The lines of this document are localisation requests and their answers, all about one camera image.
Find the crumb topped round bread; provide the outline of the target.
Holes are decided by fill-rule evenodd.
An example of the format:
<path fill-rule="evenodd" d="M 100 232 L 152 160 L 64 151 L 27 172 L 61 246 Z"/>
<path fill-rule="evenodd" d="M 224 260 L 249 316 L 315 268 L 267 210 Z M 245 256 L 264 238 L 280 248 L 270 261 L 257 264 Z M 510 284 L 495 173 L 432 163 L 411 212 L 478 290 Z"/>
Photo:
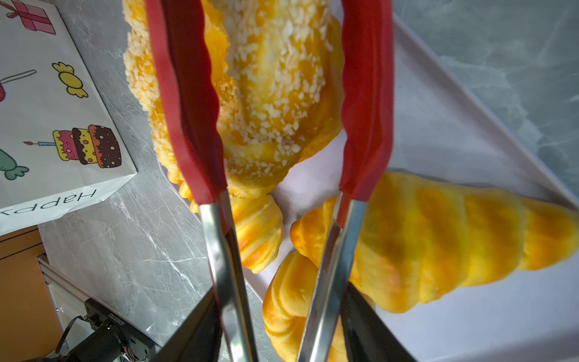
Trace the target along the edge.
<path fill-rule="evenodd" d="M 341 131 L 341 27 L 327 1 L 205 1 L 229 191 L 270 193 Z"/>

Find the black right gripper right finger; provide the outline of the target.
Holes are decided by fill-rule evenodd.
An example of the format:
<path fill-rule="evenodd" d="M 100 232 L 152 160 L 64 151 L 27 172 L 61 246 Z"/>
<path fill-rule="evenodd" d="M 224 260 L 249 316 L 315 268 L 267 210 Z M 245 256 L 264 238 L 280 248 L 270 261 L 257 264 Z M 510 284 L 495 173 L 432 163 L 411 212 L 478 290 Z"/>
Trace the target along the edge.
<path fill-rule="evenodd" d="M 352 283 L 342 301 L 341 319 L 348 361 L 416 362 Z"/>

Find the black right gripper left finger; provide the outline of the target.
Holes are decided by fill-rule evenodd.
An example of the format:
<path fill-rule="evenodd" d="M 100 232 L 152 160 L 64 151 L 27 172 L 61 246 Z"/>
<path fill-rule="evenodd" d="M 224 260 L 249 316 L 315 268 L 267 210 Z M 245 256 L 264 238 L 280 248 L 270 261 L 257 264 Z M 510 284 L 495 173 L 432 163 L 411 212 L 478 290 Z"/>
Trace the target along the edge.
<path fill-rule="evenodd" d="M 209 289 L 152 362 L 218 361 L 222 335 L 220 311 Z"/>

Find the white printed paper bag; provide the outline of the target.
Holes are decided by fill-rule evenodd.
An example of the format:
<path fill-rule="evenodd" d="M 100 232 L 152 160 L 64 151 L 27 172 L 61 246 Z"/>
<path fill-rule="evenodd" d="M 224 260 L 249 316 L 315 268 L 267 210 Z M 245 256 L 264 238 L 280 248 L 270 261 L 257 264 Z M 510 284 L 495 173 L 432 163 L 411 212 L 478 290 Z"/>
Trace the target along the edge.
<path fill-rule="evenodd" d="M 56 6 L 1 3 L 1 233 L 102 202 L 137 174 Z"/>

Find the red metal tongs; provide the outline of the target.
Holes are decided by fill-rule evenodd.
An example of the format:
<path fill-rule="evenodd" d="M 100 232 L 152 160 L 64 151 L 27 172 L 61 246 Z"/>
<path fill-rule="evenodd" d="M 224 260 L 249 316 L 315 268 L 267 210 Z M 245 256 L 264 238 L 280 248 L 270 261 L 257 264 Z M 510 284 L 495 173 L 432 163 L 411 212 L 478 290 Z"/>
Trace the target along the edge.
<path fill-rule="evenodd" d="M 342 4 L 342 125 L 347 134 L 336 215 L 327 237 L 299 357 L 323 361 L 341 307 L 366 205 L 393 146 L 394 30 L 389 1 Z M 217 132 L 219 103 L 199 1 L 148 1 L 152 55 L 176 160 L 201 212 L 222 339 L 234 361 L 257 351 Z"/>

